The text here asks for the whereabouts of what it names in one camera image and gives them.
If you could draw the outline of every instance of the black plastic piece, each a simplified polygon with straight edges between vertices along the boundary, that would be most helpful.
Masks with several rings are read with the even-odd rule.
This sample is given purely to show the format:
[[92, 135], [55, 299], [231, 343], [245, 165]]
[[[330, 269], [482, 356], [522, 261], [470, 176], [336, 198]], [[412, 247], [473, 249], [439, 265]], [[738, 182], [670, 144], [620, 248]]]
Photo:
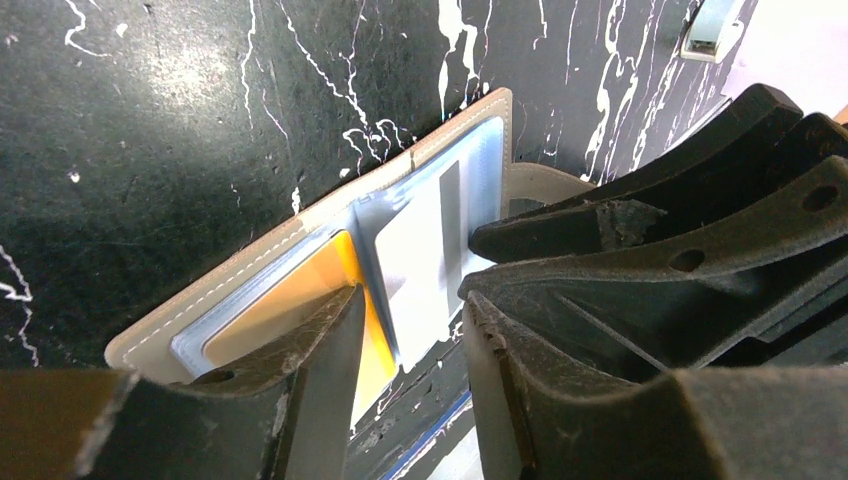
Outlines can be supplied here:
[[800, 110], [781, 92], [752, 86], [692, 138], [644, 168], [484, 226], [470, 248], [511, 262], [617, 250], [709, 225], [830, 155], [848, 156], [848, 135], [833, 121], [823, 115], [799, 120]]
[[564, 352], [642, 381], [705, 366], [839, 284], [848, 272], [846, 234], [848, 161], [831, 157], [704, 228], [641, 247], [495, 266], [469, 276], [460, 292], [477, 290]]
[[672, 370], [634, 386], [476, 292], [464, 315], [487, 479], [825, 480], [848, 471], [848, 369]]
[[[341, 479], [364, 323], [357, 286], [339, 291], [292, 332], [191, 385], [114, 370], [87, 371], [84, 379], [74, 370], [4, 373], [6, 388], [23, 386], [33, 401], [0, 413], [0, 427], [17, 427], [3, 429], [0, 471], [13, 478], [48, 478], [42, 472], [50, 471], [49, 478]], [[81, 400], [51, 398], [57, 384]], [[5, 397], [0, 392], [0, 405]], [[78, 419], [78, 428], [40, 424], [51, 400], [62, 418]], [[49, 452], [75, 442], [78, 449]], [[53, 464], [45, 470], [37, 466], [41, 458]]]

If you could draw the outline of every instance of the yellow card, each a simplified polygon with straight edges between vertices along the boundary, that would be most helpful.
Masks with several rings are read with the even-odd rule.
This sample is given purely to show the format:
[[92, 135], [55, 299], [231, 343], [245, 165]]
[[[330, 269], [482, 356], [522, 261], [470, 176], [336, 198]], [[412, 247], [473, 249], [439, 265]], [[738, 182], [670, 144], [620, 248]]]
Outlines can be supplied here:
[[[365, 285], [365, 276], [350, 233], [342, 231], [210, 338], [203, 354], [215, 365], [236, 360], [298, 327], [333, 292], [357, 283]], [[377, 401], [396, 373], [397, 366], [366, 286], [365, 335], [352, 424]]]

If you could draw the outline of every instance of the card holder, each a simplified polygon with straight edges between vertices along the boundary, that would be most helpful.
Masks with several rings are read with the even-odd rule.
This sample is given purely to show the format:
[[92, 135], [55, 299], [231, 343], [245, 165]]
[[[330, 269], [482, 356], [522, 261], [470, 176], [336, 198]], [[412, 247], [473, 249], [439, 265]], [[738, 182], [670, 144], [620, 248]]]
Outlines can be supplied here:
[[[192, 381], [198, 374], [226, 360], [227, 352], [237, 355], [253, 345], [250, 341], [236, 341], [232, 345], [241, 347], [227, 350], [213, 347], [211, 339], [220, 335], [251, 306], [261, 302], [273, 286], [286, 276], [295, 274], [297, 267], [326, 248], [328, 242], [346, 233], [354, 245], [361, 278], [373, 296], [375, 316], [379, 317], [374, 322], [375, 328], [366, 328], [366, 332], [372, 335], [373, 351], [370, 356], [363, 351], [363, 361], [368, 357], [371, 363], [361, 365], [361, 388], [357, 390], [359, 408], [354, 413], [354, 418], [357, 418], [356, 411], [367, 409], [376, 400], [376, 395], [391, 381], [398, 366], [403, 364], [405, 370], [411, 368], [423, 349], [421, 346], [418, 350], [410, 350], [406, 346], [401, 348], [408, 343], [403, 340], [406, 330], [403, 330], [403, 320], [394, 322], [391, 316], [376, 256], [379, 232], [374, 232], [374, 225], [380, 222], [385, 224], [384, 227], [388, 225], [401, 212], [401, 206], [409, 206], [415, 200], [417, 194], [409, 192], [425, 184], [431, 188], [431, 195], [438, 195], [440, 206], [444, 203], [450, 207], [458, 200], [461, 205], [473, 207], [458, 209], [458, 214], [448, 215], [451, 218], [447, 223], [444, 219], [440, 223], [444, 228], [461, 232], [451, 249], [445, 249], [448, 253], [444, 259], [444, 289], [450, 314], [457, 308], [458, 298], [448, 298], [451, 295], [455, 297], [456, 293], [456, 289], [449, 286], [449, 281], [455, 281], [457, 275], [447, 270], [456, 269], [456, 260], [459, 260], [458, 278], [461, 279], [468, 272], [485, 267], [480, 259], [469, 256], [470, 252], [467, 252], [467, 236], [473, 228], [505, 213], [504, 205], [508, 205], [511, 198], [549, 203], [591, 188], [585, 182], [547, 167], [512, 164], [511, 103], [509, 90], [493, 91], [395, 159], [309, 206], [116, 336], [106, 348], [107, 363], [113, 368], [137, 370], [160, 383]], [[478, 132], [486, 131], [489, 135], [485, 149], [490, 162], [485, 163], [485, 175], [482, 176], [484, 164], [478, 162], [479, 158], [469, 156], [473, 148], [465, 153], [462, 150], [470, 148], [469, 145], [475, 141], [479, 142], [479, 137], [473, 141], [466, 138], [469, 132], [478, 128], [482, 129]], [[491, 135], [495, 134], [496, 140], [491, 140], [494, 138]], [[493, 152], [496, 161], [491, 163]], [[482, 198], [486, 199], [483, 202], [485, 208], [478, 208], [479, 205], [475, 206], [480, 203], [477, 199]], [[377, 210], [370, 210], [368, 205], [392, 211], [393, 216], [370, 223], [375, 220], [370, 213]], [[356, 281], [354, 277], [348, 276], [347, 280]], [[287, 318], [283, 318], [281, 323], [297, 323], [302, 317], [297, 309], [309, 311], [314, 307], [310, 302], [320, 302], [320, 296], [281, 311], [280, 317]], [[403, 330], [400, 341], [397, 337], [399, 326]], [[267, 331], [259, 329], [257, 332], [262, 333], [257, 333], [257, 336], [273, 336], [287, 328], [284, 325], [278, 327]], [[428, 332], [428, 335], [432, 338], [435, 334]], [[435, 336], [443, 338], [444, 330]], [[257, 339], [256, 343], [270, 340], [273, 338]]]

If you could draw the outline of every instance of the card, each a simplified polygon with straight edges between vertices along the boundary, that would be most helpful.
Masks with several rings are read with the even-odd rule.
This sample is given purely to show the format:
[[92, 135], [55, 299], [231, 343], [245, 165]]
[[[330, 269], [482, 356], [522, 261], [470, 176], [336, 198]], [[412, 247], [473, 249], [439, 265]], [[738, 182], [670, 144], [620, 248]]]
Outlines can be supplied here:
[[[350, 233], [337, 233], [257, 302], [218, 331], [203, 355], [216, 366], [236, 360], [303, 324], [347, 285], [365, 283]], [[355, 423], [397, 373], [371, 293], [365, 290], [365, 335], [353, 409]]]
[[415, 196], [374, 241], [403, 369], [450, 335], [462, 303], [459, 164], [415, 189]]

